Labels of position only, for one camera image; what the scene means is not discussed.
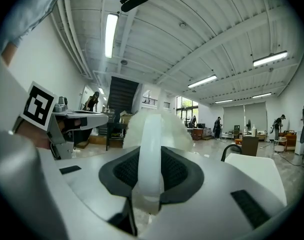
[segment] staircase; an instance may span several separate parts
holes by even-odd
[[[131,113],[138,83],[112,76],[107,105],[110,109]]]

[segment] hand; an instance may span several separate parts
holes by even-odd
[[[64,120],[57,123],[60,131],[65,128]],[[80,119],[74,121],[74,126],[81,124]],[[36,127],[28,121],[23,121],[16,131],[16,134],[30,139],[37,148],[50,149],[50,140],[45,130]]]

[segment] person's arm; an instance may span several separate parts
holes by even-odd
[[[2,52],[2,58],[7,66],[10,65],[14,55],[16,54],[17,49],[18,48],[13,43],[7,43],[4,51]]]
[[[91,96],[88,97],[87,102],[85,103],[85,110],[88,110],[88,108],[89,108],[88,105],[89,105],[90,100],[91,100]]]

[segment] floor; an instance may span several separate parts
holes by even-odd
[[[212,159],[220,160],[223,150],[230,144],[232,144],[230,139],[198,140],[194,142],[192,152],[198,153],[200,156],[207,155]],[[75,156],[77,158],[91,157],[102,155],[106,152],[113,152],[113,150],[116,150],[116,148],[110,148],[109,151],[106,151],[105,145],[89,144],[85,149],[77,149]],[[301,166],[292,165],[288,162],[291,162],[295,156],[293,151],[275,154],[274,144],[272,142],[260,141],[257,149],[257,156],[271,158],[274,160],[283,182],[288,204],[300,198],[304,191],[304,168]],[[140,209],[142,199],[138,195],[136,188],[133,190],[132,198],[136,226],[139,233],[141,233],[146,228],[149,221],[152,220],[153,215],[149,215]]]

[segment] fluorescent light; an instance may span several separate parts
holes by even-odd
[[[272,94],[272,92],[269,92],[269,93],[253,96],[252,98],[260,98],[260,97],[264,97],[264,96],[269,96],[271,94]]]
[[[222,100],[222,101],[217,101],[217,102],[214,102],[215,104],[218,104],[218,103],[223,103],[223,102],[232,102],[233,99],[227,99],[227,100]]]
[[[279,52],[279,53],[276,53],[276,54],[272,54],[270,56],[260,58],[260,59],[257,59],[255,61],[253,61],[253,67],[257,67],[257,66],[260,66],[262,64],[273,62],[273,61],[285,58],[286,56],[288,56],[288,52],[286,50],[282,51],[282,52]]]
[[[202,85],[202,84],[204,84],[204,83],[210,82],[210,81],[212,81],[212,80],[214,80],[214,79],[217,79],[217,76],[216,76],[216,75],[211,75],[211,76],[209,76],[209,77],[207,77],[207,78],[205,78],[205,79],[203,79],[203,80],[201,80],[201,81],[192,83],[192,84],[188,85],[187,87],[193,88],[193,87]]]
[[[112,58],[114,38],[117,29],[119,16],[110,13],[107,16],[106,28],[105,28],[105,57]]]

